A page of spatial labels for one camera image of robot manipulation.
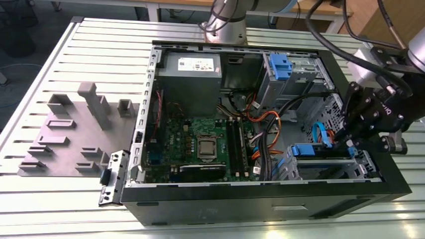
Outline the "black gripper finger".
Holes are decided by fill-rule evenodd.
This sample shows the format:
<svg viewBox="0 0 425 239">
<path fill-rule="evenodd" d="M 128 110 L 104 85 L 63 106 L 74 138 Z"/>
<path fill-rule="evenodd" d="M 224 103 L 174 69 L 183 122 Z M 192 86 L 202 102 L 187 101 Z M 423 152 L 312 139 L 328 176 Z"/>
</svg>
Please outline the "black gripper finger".
<svg viewBox="0 0 425 239">
<path fill-rule="evenodd" d="M 381 136 L 380 140 L 356 139 L 347 142 L 348 146 L 355 146 L 360 150 L 377 151 L 383 153 L 407 153 L 408 145 L 403 138 L 403 132 L 397 131 Z"/>
<path fill-rule="evenodd" d="M 371 121 L 365 119 L 364 113 L 372 107 L 372 88 L 363 87 L 357 82 L 351 82 L 345 94 L 341 109 L 341 129 L 335 135 L 335 149 L 345 148 L 347 142 L 361 144 L 372 136 Z"/>
</svg>

